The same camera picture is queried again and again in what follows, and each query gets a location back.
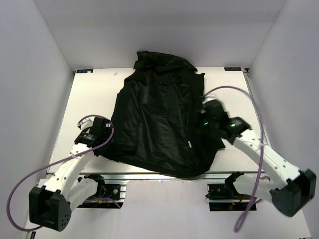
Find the black jacket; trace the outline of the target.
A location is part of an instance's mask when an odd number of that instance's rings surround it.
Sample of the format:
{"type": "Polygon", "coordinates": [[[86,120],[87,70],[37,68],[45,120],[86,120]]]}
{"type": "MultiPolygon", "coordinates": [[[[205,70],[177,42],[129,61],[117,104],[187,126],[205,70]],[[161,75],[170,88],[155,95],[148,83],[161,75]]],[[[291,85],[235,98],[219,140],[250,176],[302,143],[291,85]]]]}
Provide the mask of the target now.
{"type": "Polygon", "coordinates": [[[225,145],[201,112],[204,74],[174,55],[137,57],[117,94],[114,136],[102,156],[174,177],[205,173],[225,145]]]}

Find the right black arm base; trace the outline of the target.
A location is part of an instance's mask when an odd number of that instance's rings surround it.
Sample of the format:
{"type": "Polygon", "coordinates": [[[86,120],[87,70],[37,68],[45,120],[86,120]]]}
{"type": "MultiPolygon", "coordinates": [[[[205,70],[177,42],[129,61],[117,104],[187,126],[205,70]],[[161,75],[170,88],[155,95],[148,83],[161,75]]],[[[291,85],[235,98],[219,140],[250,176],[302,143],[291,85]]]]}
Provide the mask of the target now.
{"type": "Polygon", "coordinates": [[[250,201],[250,195],[231,191],[224,183],[208,184],[205,197],[211,212],[243,212],[250,201]]]}

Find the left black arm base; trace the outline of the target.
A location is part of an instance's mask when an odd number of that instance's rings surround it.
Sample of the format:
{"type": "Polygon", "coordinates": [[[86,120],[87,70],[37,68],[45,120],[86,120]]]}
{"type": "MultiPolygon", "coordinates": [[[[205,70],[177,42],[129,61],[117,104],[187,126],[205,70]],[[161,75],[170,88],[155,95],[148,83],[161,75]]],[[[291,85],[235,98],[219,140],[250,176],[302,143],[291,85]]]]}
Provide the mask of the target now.
{"type": "Polygon", "coordinates": [[[97,192],[87,198],[79,208],[120,209],[126,196],[126,182],[111,182],[102,175],[88,174],[83,179],[92,179],[97,183],[97,192]]]}

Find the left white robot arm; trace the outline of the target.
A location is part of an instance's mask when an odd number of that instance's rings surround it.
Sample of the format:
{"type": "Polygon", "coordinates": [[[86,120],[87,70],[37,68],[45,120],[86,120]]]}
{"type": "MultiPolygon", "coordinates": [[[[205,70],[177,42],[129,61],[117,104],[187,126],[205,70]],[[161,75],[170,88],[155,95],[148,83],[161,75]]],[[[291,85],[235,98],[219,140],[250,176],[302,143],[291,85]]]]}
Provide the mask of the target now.
{"type": "Polygon", "coordinates": [[[72,212],[86,200],[99,200],[105,194],[103,177],[81,171],[111,143],[114,126],[104,117],[84,118],[78,123],[80,134],[74,140],[69,160],[41,186],[29,193],[29,221],[61,232],[68,225],[72,212]]]}

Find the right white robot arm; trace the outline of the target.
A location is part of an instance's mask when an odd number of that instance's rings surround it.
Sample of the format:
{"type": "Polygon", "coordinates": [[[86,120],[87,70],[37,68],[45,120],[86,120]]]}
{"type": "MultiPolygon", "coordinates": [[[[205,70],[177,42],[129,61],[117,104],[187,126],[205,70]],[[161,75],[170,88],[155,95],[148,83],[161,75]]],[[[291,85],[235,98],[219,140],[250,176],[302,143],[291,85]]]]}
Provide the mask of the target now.
{"type": "Polygon", "coordinates": [[[218,99],[203,101],[204,128],[215,132],[232,146],[262,165],[266,179],[257,180],[243,172],[233,172],[224,181],[226,195],[232,199],[250,195],[273,203],[283,215],[293,217],[315,195],[317,177],[302,171],[271,147],[264,145],[250,124],[240,117],[231,118],[218,99]]]}

